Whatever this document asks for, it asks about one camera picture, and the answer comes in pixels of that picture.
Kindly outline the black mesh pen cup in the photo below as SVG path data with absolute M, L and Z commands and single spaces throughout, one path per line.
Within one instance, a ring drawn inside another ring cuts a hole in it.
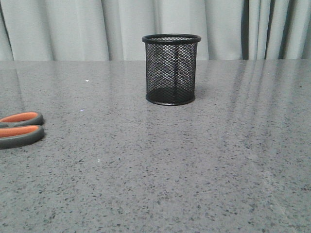
M 158 105 L 184 105 L 195 99 L 197 45 L 192 34 L 142 37 L 146 57 L 146 99 Z

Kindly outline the light grey curtain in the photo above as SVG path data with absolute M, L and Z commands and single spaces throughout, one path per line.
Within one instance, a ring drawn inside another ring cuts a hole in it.
M 144 60 L 142 37 L 201 37 L 200 60 L 309 59 L 308 0 L 3 0 L 3 61 Z

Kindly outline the grey orange handled scissors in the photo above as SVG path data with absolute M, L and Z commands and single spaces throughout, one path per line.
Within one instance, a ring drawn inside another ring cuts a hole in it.
M 0 120 L 0 148 L 11 149 L 33 144 L 45 135 L 43 115 L 24 112 Z

